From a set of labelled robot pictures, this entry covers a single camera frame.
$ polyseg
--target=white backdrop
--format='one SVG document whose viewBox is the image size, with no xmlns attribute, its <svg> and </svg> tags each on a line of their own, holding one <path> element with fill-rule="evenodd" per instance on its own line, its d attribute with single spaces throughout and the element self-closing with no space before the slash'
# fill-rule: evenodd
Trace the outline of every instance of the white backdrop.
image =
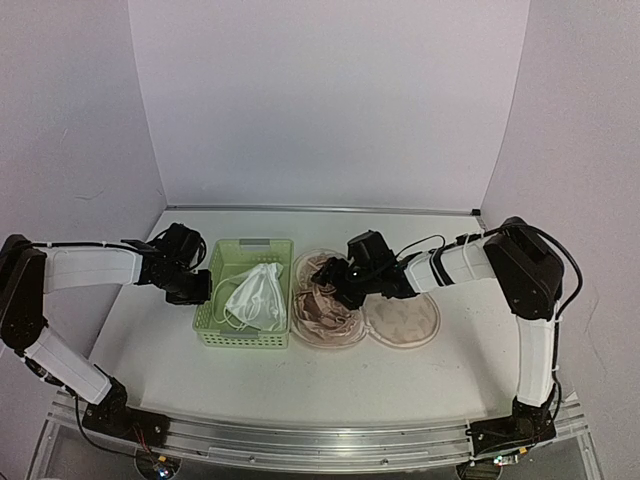
<svg viewBox="0 0 640 480">
<path fill-rule="evenodd" d="M 170 204 L 480 206 L 528 0 L 129 5 Z"/>
</svg>

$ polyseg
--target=wire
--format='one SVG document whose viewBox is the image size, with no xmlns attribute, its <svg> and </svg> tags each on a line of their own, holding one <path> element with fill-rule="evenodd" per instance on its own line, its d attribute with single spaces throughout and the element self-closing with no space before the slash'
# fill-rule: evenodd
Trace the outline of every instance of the wire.
<svg viewBox="0 0 640 480">
<path fill-rule="evenodd" d="M 398 252 L 398 254 L 396 255 L 396 258 L 398 258 L 398 257 L 399 257 L 403 252 L 405 252 L 406 250 L 409 250 L 411 247 L 415 247 L 416 245 L 418 245 L 418 244 L 420 244 L 420 243 L 422 243 L 422 242 L 426 242 L 427 240 L 431 240 L 432 238 L 439 238 L 440 240 L 442 240 L 442 245 L 440 245 L 440 247 L 439 247 L 439 248 L 444 247 L 444 246 L 445 246 L 445 244 L 447 243 L 447 241 L 445 240 L 445 238 L 444 238 L 442 235 L 440 235 L 439 233 L 438 233 L 438 234 L 436 234 L 436 235 L 431 235 L 431 236 L 429 236 L 429 237 L 425 237 L 425 238 L 423 238 L 423 239 L 421 239 L 421 240 L 418 240 L 417 242 L 413 242 L 413 243 L 412 243 L 412 244 L 410 244 L 410 245 L 407 245 L 406 247 L 404 247 L 402 250 L 400 250 L 400 251 Z"/>
</svg>

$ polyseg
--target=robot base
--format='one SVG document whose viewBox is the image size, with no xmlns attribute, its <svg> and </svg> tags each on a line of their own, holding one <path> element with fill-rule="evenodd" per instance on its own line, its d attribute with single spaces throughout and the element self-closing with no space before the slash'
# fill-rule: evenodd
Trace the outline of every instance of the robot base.
<svg viewBox="0 0 640 480">
<path fill-rule="evenodd" d="M 552 440 L 556 436 L 556 429 L 551 422 L 551 415 L 547 414 L 545 428 L 532 432 L 530 428 L 515 428 L 517 420 L 514 417 L 494 418 L 471 424 L 471 439 L 475 455 L 486 453 L 518 450 L 529 447 L 534 443 Z"/>
<path fill-rule="evenodd" d="M 98 410 L 95 405 L 87 407 L 82 419 L 82 426 L 87 430 L 139 443 L 140 439 L 136 435 L 137 429 L 138 432 L 142 432 L 144 441 L 149 447 L 162 447 L 167 441 L 169 417 L 166 415 L 128 408 L 127 423 L 130 421 L 131 426 L 124 431 L 115 431 Z"/>
</svg>

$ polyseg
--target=metal frame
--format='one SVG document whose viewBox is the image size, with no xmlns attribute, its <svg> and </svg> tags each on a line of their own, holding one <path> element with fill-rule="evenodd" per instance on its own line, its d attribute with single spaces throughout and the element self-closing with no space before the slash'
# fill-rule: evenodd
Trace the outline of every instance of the metal frame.
<svg viewBox="0 0 640 480">
<path fill-rule="evenodd" d="M 472 455 L 469 437 L 465 435 L 468 428 L 465 421 L 322 427 L 169 416 L 167 446 L 156 449 L 158 453 L 228 467 L 305 473 L 380 473 L 457 465 Z M 73 399 L 66 393 L 60 391 L 56 395 L 45 430 L 48 424 L 76 428 Z M 589 480 L 601 479 L 593 450 L 590 453 L 585 450 L 592 449 L 591 437 L 575 397 L 562 405 L 556 429 L 558 435 L 552 442 L 577 437 L 582 442 Z M 136 446 L 125 440 L 89 433 L 123 446 Z M 51 446 L 45 445 L 43 452 L 36 452 L 28 478 L 38 478 L 34 474 L 46 470 L 50 450 Z"/>
<path fill-rule="evenodd" d="M 336 207 L 310 205 L 167 205 L 168 211 L 229 211 L 229 212 L 324 212 L 324 213 L 383 213 L 395 215 L 435 215 L 469 217 L 471 211 L 429 210 L 420 208 Z"/>
</svg>

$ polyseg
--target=metal rail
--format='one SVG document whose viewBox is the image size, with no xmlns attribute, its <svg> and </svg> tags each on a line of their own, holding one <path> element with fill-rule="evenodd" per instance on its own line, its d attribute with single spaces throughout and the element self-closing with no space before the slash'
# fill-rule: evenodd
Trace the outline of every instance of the metal rail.
<svg viewBox="0 0 640 480">
<path fill-rule="evenodd" d="M 165 455 L 230 467 L 316 473 L 374 473 L 457 465 L 471 455 L 464 421 L 390 426 L 319 427 L 244 424 L 169 414 Z M 76 428 L 73 400 L 60 392 L 48 420 Z M 588 435 L 577 399 L 567 401 L 552 442 Z M 102 437 L 121 445 L 124 440 Z"/>
</svg>

